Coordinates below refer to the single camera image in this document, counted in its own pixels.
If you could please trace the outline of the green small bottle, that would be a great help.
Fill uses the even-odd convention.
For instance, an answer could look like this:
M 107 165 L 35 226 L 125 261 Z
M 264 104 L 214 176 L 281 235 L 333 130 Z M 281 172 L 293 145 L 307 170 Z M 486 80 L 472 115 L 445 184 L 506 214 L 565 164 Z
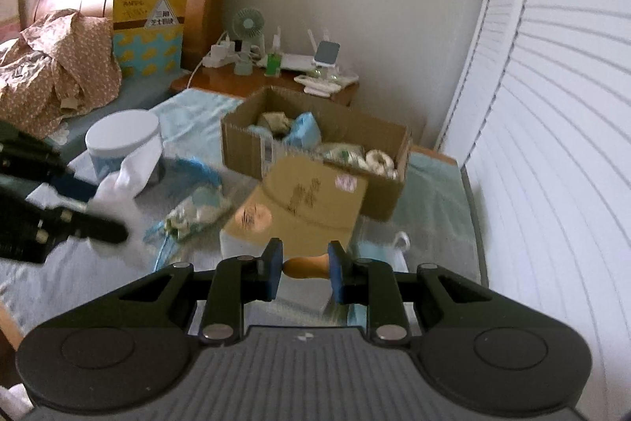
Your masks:
M 266 77 L 278 78 L 281 73 L 282 54 L 278 51 L 272 51 L 266 56 Z

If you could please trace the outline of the white cloth sock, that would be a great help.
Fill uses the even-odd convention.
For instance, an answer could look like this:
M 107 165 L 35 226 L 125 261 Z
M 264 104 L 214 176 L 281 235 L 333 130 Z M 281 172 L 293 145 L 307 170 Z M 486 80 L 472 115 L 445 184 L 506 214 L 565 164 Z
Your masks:
M 162 144 L 153 137 L 127 155 L 120 169 L 107 175 L 99 184 L 95 197 L 89 201 L 87 212 L 103 216 L 128 226 L 141 218 L 136 196 L 150 183 L 161 162 Z

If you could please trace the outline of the brown dotted blanket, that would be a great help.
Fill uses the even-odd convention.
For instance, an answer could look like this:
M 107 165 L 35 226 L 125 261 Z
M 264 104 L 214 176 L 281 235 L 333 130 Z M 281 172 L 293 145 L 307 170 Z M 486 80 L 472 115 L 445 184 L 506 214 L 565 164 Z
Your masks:
M 117 99 L 123 78 L 112 22 L 52 12 L 1 45 L 1 119 L 44 139 L 62 122 Z

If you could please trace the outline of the light blue face mask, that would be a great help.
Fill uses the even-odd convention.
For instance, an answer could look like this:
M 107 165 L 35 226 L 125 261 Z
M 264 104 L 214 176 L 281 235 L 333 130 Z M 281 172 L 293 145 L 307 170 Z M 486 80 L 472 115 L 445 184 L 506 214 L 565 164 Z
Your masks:
M 293 122 L 290 132 L 282 143 L 304 151 L 314 150 L 322 142 L 322 133 L 311 112 L 304 112 Z

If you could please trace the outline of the gold tissue box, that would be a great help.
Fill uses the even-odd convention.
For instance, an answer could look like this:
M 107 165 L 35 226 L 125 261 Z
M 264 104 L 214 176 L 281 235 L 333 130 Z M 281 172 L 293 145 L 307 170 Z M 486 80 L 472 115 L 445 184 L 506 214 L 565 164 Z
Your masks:
M 221 255 L 259 256 L 272 238 L 284 259 L 319 256 L 333 240 L 350 243 L 368 182 L 302 155 L 274 163 L 221 229 Z

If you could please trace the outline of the white remote control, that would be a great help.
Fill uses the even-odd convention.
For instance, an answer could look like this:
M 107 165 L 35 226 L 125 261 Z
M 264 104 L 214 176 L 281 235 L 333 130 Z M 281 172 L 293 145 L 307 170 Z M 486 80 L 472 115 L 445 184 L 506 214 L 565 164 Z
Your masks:
M 304 93 L 320 96 L 324 98 L 332 97 L 335 94 L 341 93 L 351 86 L 357 86 L 358 81 L 336 80 L 336 79 L 324 79 L 320 77 L 311 77 L 307 75 L 298 75 L 293 78 L 294 82 L 302 86 Z

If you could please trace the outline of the yellow blue printed bag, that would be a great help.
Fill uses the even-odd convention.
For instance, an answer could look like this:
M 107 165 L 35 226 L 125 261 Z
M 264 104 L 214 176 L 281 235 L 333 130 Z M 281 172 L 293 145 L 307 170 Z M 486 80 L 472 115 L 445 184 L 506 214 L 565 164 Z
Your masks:
M 113 53 L 124 79 L 181 68 L 187 0 L 113 0 Z

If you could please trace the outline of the white wifi router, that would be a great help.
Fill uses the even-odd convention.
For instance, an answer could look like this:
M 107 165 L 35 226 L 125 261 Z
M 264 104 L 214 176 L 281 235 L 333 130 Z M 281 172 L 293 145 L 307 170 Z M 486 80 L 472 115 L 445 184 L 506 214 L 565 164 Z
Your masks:
M 325 31 L 324 36 L 320 42 L 316 42 L 316 38 L 314 37 L 314 31 L 311 29 L 307 30 L 307 34 L 309 37 L 309 42 L 311 44 L 312 50 L 316 53 L 317 45 L 320 44 L 321 41 L 330 41 L 329 32 Z M 295 54 L 295 53 L 285 53 L 282 56 L 281 69 L 284 71 L 301 71 L 302 73 L 308 73 L 308 71 L 314 71 L 314 53 L 313 54 Z

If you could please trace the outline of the grey plaid table towel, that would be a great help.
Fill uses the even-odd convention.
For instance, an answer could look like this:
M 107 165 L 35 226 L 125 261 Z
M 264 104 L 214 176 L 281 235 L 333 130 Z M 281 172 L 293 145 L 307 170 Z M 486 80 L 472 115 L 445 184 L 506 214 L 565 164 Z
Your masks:
M 180 157 L 199 157 L 218 171 L 232 207 L 214 225 L 184 240 L 176 261 L 190 261 L 195 269 L 213 269 L 226 256 L 261 253 L 261 248 L 224 233 L 231 220 L 247 228 L 261 222 L 260 208 L 239 214 L 257 186 L 253 178 L 226 169 L 221 163 L 220 120 L 237 105 L 218 94 L 184 93 L 164 101 L 154 111 L 164 127 L 167 172 L 155 186 L 137 196 L 136 227 L 147 231 L 194 189 L 176 169 Z M 51 317 L 137 280 L 153 268 L 160 238 L 143 243 L 134 236 L 129 246 L 96 249 L 85 240 L 69 240 L 51 253 L 44 265 L 2 261 L 2 327 L 25 335 Z M 359 217 L 349 250 L 361 258 L 384 258 L 395 271 L 415 271 L 433 262 L 474 282 L 481 282 L 480 258 L 470 204 L 460 169 L 424 151 L 411 151 L 407 180 L 392 217 L 378 222 Z M 246 310 L 252 324 L 299 326 L 344 325 L 361 322 L 365 310 L 336 305 L 329 281 L 282 277 L 277 297 Z

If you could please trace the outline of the white power strip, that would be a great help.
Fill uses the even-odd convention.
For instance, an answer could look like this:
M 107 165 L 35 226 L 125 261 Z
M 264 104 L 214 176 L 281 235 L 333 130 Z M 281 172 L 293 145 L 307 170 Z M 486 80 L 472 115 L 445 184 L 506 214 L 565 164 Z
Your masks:
M 206 68 L 221 68 L 235 61 L 235 42 L 226 39 L 211 47 L 210 52 L 202 59 L 202 66 Z

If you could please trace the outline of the jar with white lid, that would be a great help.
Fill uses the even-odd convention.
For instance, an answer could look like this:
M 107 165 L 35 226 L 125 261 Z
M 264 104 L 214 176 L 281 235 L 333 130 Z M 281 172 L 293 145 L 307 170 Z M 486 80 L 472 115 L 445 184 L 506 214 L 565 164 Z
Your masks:
M 161 126 L 156 114 L 132 109 L 114 112 L 93 124 L 84 142 L 98 181 L 121 170 L 123 160 L 152 141 L 157 142 L 157 161 L 147 183 L 155 185 L 164 175 Z

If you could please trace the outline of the orange soft toy piece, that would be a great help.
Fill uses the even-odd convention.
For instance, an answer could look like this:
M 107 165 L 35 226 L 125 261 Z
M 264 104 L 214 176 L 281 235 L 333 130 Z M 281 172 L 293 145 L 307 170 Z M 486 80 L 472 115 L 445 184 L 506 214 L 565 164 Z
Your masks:
M 282 271 L 292 279 L 329 279 L 329 256 L 299 256 L 289 258 L 282 265 Z

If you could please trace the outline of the wooden nightstand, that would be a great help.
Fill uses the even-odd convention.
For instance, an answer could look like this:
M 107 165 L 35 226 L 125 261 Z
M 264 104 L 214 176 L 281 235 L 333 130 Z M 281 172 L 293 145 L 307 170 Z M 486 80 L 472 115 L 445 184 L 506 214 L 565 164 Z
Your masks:
M 328 101 L 341 107 L 350 107 L 359 89 L 358 83 L 332 94 L 329 98 L 317 97 L 304 93 L 304 87 L 294 80 L 295 73 L 283 71 L 279 77 L 266 77 L 263 68 L 255 68 L 249 76 L 234 74 L 234 66 L 221 68 L 202 67 L 194 73 L 175 79 L 170 84 L 171 93 L 180 93 L 187 89 L 196 89 L 237 99 L 246 99 L 261 90 L 273 90 L 279 96 L 297 100 L 303 106 L 320 106 Z

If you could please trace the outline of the beige printed cloth bag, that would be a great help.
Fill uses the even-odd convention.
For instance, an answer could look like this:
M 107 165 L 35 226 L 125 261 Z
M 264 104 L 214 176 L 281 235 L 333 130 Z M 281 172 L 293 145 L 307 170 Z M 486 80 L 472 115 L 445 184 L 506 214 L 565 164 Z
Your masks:
M 282 111 L 262 112 L 258 116 L 257 124 L 267 129 L 273 136 L 287 136 L 293 126 L 294 121 Z

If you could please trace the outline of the blue mask stack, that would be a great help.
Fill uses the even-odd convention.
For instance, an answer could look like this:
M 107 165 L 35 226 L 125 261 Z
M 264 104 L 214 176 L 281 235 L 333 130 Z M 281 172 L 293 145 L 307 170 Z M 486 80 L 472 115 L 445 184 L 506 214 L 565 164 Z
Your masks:
M 371 243 L 369 240 L 359 240 L 352 247 L 354 258 L 371 258 L 385 262 L 397 273 L 407 273 L 409 266 L 405 261 L 405 254 L 410 250 L 411 241 L 406 232 L 398 232 L 390 243 Z M 347 324 L 365 328 L 367 325 L 367 308 L 364 305 L 351 305 L 347 309 Z

